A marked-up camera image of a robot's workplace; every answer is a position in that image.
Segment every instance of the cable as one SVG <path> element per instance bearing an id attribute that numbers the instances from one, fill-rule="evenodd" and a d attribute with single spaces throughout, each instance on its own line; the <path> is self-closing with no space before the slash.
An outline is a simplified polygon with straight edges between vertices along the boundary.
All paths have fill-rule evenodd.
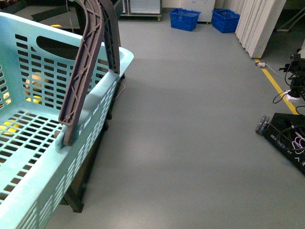
<path id="1" fill-rule="evenodd" d="M 298 148 L 298 149 L 292 149 L 292 148 L 287 148 L 283 144 L 281 144 L 280 137 L 283 135 L 283 133 L 287 132 L 288 130 L 291 129 L 297 129 L 297 128 L 305 128 L 305 125 L 297 125 L 297 126 L 291 126 L 289 128 L 286 128 L 285 130 L 281 131 L 278 136 L 275 138 L 276 143 L 283 148 L 284 150 L 289 150 L 289 151 L 298 151 L 298 150 L 305 150 L 305 147 Z"/>
<path id="2" fill-rule="evenodd" d="M 299 107 L 305 107 L 305 106 L 297 106 L 297 107 L 295 108 L 295 111 L 296 111 L 299 115 L 303 115 L 303 114 L 301 114 L 300 112 L 298 112 L 297 109 L 298 109 Z"/>
<path id="3" fill-rule="evenodd" d="M 278 100 L 278 101 L 275 102 L 275 99 L 276 99 L 278 96 L 280 96 L 282 93 L 284 93 L 284 92 L 287 92 L 287 93 L 283 94 L 282 98 L 281 98 L 280 100 Z M 288 94 L 288 91 L 287 91 L 287 90 L 283 90 L 283 91 L 282 91 L 281 93 L 279 93 L 276 97 L 274 97 L 272 103 L 274 103 L 274 104 L 279 103 L 279 102 L 285 97 L 285 95 L 287 95 L 287 94 Z"/>
<path id="4" fill-rule="evenodd" d="M 71 20 L 70 14 L 69 14 L 68 0 L 66 0 L 66 8 L 67 8 L 67 13 L 68 13 L 70 25 L 71 25 L 71 28 L 72 28 L 72 32 L 74 33 L 73 26 L 72 26 L 72 20 Z"/>
<path id="5" fill-rule="evenodd" d="M 122 90 L 116 95 L 116 97 L 113 98 L 112 100 L 116 100 L 116 99 L 120 96 L 120 94 L 121 94 L 121 93 L 125 90 L 125 88 L 126 88 L 124 84 L 122 84 L 122 83 L 120 83 L 120 82 L 119 82 L 119 84 L 123 86 L 123 89 L 122 89 Z"/>
<path id="6" fill-rule="evenodd" d="M 292 137 L 291 137 L 291 131 L 288 132 L 288 139 L 290 142 L 293 142 Z"/>
<path id="7" fill-rule="evenodd" d="M 269 68 L 270 68 L 270 70 L 272 71 L 272 72 L 274 72 L 275 74 L 277 74 L 278 76 L 281 76 L 281 77 L 285 77 L 284 75 L 280 75 L 279 73 L 277 73 L 275 70 L 273 70 L 268 64 L 265 64 L 265 66 L 268 66 Z"/>
<path id="8" fill-rule="evenodd" d="M 288 72 L 289 72 L 290 66 L 292 65 L 292 62 L 293 62 L 293 61 L 294 61 L 294 56 L 292 56 L 290 65 L 289 65 L 289 67 L 288 67 L 288 69 L 287 69 L 287 72 L 286 72 L 286 74 L 285 74 L 285 83 L 286 83 L 289 87 L 290 87 L 290 84 L 287 82 L 287 74 L 288 74 Z"/>

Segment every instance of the plastic laundry basket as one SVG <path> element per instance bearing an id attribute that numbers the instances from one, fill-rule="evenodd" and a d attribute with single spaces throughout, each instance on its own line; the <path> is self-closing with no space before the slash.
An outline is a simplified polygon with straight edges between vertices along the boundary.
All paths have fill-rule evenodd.
<path id="1" fill-rule="evenodd" d="M 239 18 L 231 10 L 213 10 L 212 26 L 222 33 L 235 32 Z"/>
<path id="2" fill-rule="evenodd" d="M 58 116 L 74 60 L 37 44 L 78 47 L 81 36 L 0 13 L 0 228 L 44 228 L 102 129 L 119 78 L 133 54 L 120 48 L 120 75 L 101 46 L 78 122 L 63 146 Z"/>
<path id="3" fill-rule="evenodd" d="M 171 27 L 180 30 L 193 31 L 196 28 L 201 12 L 176 8 L 171 10 Z"/>

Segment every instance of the caster wheel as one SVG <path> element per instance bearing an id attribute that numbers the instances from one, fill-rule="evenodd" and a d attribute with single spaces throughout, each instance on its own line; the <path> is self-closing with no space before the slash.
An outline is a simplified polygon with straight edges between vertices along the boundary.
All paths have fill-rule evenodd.
<path id="1" fill-rule="evenodd" d="M 268 125 L 268 122 L 269 122 L 269 119 L 270 117 L 264 115 L 261 119 L 261 121 L 259 122 L 259 124 L 257 125 L 256 129 L 255 129 L 255 132 L 258 134 L 258 135 L 263 135 L 265 130 L 266 130 L 266 127 Z"/>

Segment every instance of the gray plastic handle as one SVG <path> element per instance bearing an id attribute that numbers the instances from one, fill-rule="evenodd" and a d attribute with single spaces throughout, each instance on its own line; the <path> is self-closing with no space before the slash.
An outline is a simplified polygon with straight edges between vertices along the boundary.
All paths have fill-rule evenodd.
<path id="1" fill-rule="evenodd" d="M 110 0 L 76 0 L 85 11 L 86 26 L 70 82 L 61 107 L 59 122 L 67 126 L 63 143 L 70 146 L 80 118 L 102 40 L 109 70 L 120 73 L 120 39 L 115 9 Z"/>

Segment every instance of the yellow floor line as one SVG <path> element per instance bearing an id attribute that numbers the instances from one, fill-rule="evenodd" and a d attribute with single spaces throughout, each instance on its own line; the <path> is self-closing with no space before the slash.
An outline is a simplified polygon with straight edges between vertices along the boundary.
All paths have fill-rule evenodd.
<path id="1" fill-rule="evenodd" d="M 254 59 L 256 62 L 260 62 L 260 59 L 255 58 Z M 268 72 L 268 70 L 266 68 L 262 68 L 262 71 L 265 73 L 265 75 L 267 76 L 268 80 L 272 83 L 273 87 L 277 90 L 277 92 L 281 93 L 283 90 L 281 89 L 281 87 L 277 84 L 277 82 L 274 80 L 274 78 L 272 77 L 272 75 Z M 283 98 L 284 102 L 286 103 L 286 105 L 288 106 L 288 108 L 291 110 L 291 112 L 294 115 L 297 115 L 298 113 L 295 110 L 295 106 L 288 101 L 285 97 Z"/>

